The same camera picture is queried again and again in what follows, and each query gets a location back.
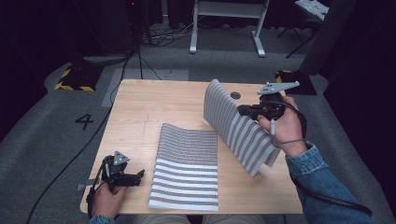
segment denim jacket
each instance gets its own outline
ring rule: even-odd
[[[351,203],[359,203],[353,194],[329,170],[318,149],[308,144],[310,149],[294,157],[286,157],[290,175],[302,186],[317,194]],[[306,195],[297,189],[303,212],[308,223],[314,224],[364,224],[374,223],[361,211],[340,205],[325,203]],[[109,217],[93,217],[90,224],[115,224]]]

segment person's right hand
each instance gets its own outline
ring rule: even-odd
[[[289,96],[284,96],[283,99],[285,103],[288,103],[298,109],[297,104],[294,102],[293,98]],[[271,121],[268,120],[265,116],[259,115],[257,117],[257,121],[259,122],[260,126],[264,128],[265,131],[267,131],[268,133],[271,132]],[[273,141],[275,141],[276,145],[280,147],[287,156],[296,156],[307,151],[304,141],[296,141],[282,144],[289,141],[303,139],[301,122],[297,114],[288,107],[285,108],[283,116],[276,121],[275,135],[276,138],[273,139]]]

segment printed number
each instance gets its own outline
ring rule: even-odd
[[[90,120],[91,115],[90,114],[86,114],[84,116],[82,116],[79,119],[76,119],[76,123],[84,123],[84,127],[82,128],[82,130],[85,131],[85,129],[87,128],[88,123],[93,123],[93,120]]]

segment human hand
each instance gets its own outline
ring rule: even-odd
[[[285,103],[288,103],[298,109],[293,98],[284,96],[283,99]],[[271,132],[271,121],[265,116],[259,115],[257,117],[257,121],[265,131],[268,133]],[[276,141],[276,145],[280,147],[287,156],[296,156],[307,151],[304,141],[295,141],[299,139],[303,139],[301,122],[297,114],[290,108],[286,107],[283,116],[276,121],[276,139],[273,140]]]
[[[107,183],[102,184],[95,192],[92,204],[92,216],[114,218],[120,211],[123,197],[128,187],[114,188],[111,192]]]

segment striped paper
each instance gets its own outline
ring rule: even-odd
[[[217,143],[215,132],[165,123],[148,207],[218,211]]]
[[[263,163],[274,164],[280,149],[256,121],[239,115],[236,103],[216,79],[205,92],[204,118],[251,176]]]

